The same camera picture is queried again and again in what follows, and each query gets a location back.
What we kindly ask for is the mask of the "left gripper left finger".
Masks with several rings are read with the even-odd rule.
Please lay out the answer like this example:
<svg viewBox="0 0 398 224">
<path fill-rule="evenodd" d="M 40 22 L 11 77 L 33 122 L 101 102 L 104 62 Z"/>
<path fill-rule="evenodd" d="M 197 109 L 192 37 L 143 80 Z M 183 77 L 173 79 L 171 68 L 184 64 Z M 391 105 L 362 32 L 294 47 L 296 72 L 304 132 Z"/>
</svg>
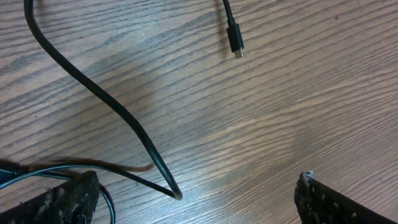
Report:
<svg viewBox="0 0 398 224">
<path fill-rule="evenodd" d="M 91 223 L 100 196 L 94 171 L 87 171 L 1 213 L 1 224 Z"/>
</svg>

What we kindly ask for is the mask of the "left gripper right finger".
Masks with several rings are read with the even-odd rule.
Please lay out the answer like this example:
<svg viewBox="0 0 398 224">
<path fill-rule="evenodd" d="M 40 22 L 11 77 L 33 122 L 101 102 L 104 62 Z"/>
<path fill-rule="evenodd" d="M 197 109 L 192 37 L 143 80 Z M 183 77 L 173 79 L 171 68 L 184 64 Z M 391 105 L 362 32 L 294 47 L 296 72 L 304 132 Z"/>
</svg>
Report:
<svg viewBox="0 0 398 224">
<path fill-rule="evenodd" d="M 303 224 L 397 224 L 313 178 L 300 174 L 294 202 Z"/>
</svg>

